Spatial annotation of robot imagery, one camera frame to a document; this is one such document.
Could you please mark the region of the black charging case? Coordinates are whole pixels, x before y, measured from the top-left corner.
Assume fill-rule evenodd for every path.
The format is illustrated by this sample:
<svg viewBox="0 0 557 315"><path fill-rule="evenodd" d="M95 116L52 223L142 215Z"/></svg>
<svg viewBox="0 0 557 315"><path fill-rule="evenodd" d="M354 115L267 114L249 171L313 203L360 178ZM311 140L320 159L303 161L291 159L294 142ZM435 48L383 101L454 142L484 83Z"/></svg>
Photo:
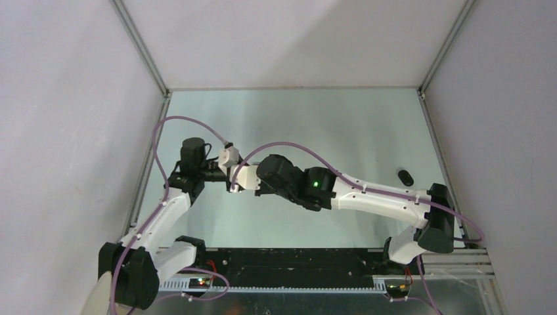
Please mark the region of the black charging case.
<svg viewBox="0 0 557 315"><path fill-rule="evenodd" d="M411 187L414 185L414 179L406 169L398 170L397 176L404 186Z"/></svg>

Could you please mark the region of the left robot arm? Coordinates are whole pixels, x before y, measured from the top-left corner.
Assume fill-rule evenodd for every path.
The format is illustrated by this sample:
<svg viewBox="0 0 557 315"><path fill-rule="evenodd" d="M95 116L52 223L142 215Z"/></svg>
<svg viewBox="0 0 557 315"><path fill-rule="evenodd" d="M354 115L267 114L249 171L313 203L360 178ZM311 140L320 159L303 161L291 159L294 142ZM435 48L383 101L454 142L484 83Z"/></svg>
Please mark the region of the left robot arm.
<svg viewBox="0 0 557 315"><path fill-rule="evenodd" d="M106 242L99 251L98 273L109 272L109 308L117 304L145 310L158 295L162 283L182 269L192 266L204 241L181 236L172 246L160 246L171 227L193 205L207 179L224 181L225 175L207 159L210 144L201 138L183 141L180 159L166 184L153 213L119 242Z"/></svg>

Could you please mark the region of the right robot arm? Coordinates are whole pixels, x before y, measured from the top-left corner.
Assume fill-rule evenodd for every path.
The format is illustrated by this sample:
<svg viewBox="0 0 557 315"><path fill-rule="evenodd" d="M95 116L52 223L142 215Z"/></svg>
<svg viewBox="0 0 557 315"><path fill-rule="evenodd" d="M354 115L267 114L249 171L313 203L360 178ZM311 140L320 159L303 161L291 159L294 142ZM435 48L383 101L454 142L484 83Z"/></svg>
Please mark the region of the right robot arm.
<svg viewBox="0 0 557 315"><path fill-rule="evenodd" d="M284 156L271 154L256 169L259 194L275 194L311 211L355 210L408 224L384 245L388 263L410 264L429 251L455 249L454 203L448 188L434 183L427 190L404 190L365 182L325 167L301 170Z"/></svg>

